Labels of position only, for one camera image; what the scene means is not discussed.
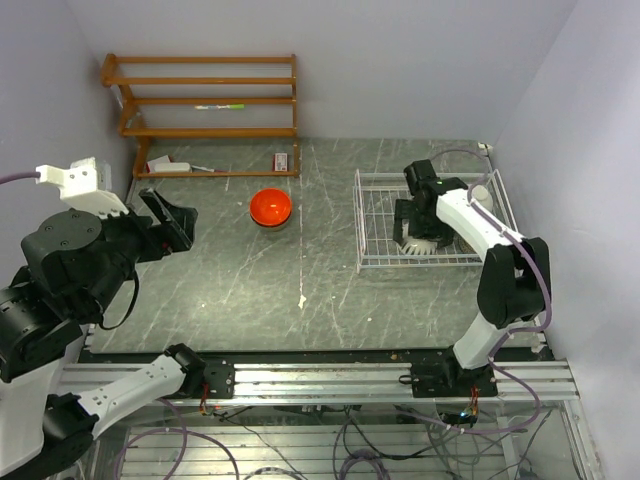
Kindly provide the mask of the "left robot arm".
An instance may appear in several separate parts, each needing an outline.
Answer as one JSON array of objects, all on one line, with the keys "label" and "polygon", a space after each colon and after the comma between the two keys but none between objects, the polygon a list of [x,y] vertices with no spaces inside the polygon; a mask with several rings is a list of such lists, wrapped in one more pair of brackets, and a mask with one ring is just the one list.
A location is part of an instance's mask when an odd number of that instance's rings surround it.
[{"label": "left robot arm", "polygon": [[197,211],[147,189],[149,214],[70,209],[22,240],[26,265],[1,292],[1,475],[44,479],[73,465],[113,424],[167,396],[192,397],[211,374],[192,349],[80,393],[55,393],[68,347],[105,310],[140,263],[188,251]]}]

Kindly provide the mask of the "brown bowl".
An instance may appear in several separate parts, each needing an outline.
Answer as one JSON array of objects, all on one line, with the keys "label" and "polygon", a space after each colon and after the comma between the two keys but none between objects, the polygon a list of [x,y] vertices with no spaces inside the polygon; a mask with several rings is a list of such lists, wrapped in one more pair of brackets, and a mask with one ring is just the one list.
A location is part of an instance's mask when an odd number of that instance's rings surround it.
[{"label": "brown bowl", "polygon": [[466,253],[466,254],[474,254],[475,253],[474,248],[461,237],[457,238],[457,245],[458,245],[459,250],[462,253]]}]

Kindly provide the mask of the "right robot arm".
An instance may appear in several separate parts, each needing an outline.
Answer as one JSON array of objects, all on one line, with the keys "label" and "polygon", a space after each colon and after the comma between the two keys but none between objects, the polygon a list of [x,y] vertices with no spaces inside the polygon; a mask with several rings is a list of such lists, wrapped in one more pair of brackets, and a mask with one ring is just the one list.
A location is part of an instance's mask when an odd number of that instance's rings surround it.
[{"label": "right robot arm", "polygon": [[393,240],[405,255],[430,255],[461,240],[482,263],[478,313],[466,333],[441,358],[412,368],[402,382],[415,395],[464,395],[489,380],[490,362],[509,335],[531,331],[531,321],[550,311],[549,249],[526,238],[493,213],[482,183],[439,177],[430,160],[404,170],[407,199],[394,205]]}]

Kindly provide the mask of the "white ribbed bowl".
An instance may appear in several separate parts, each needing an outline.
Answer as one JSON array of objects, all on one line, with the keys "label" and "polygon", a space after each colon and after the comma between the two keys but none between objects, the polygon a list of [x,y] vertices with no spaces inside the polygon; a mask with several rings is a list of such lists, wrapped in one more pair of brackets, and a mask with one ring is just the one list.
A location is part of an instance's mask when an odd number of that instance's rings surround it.
[{"label": "white ribbed bowl", "polygon": [[484,209],[492,212],[494,209],[494,199],[492,194],[484,185],[476,185],[471,190],[472,198],[478,202]]}]

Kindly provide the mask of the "blue striped white bowl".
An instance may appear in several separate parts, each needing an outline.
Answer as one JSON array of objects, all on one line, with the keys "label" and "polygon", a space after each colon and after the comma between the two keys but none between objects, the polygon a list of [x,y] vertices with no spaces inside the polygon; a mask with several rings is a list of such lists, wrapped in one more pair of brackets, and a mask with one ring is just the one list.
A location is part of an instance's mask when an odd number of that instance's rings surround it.
[{"label": "blue striped white bowl", "polygon": [[404,255],[429,256],[433,255],[438,248],[436,242],[427,239],[416,239],[407,237],[403,240],[400,251]]}]

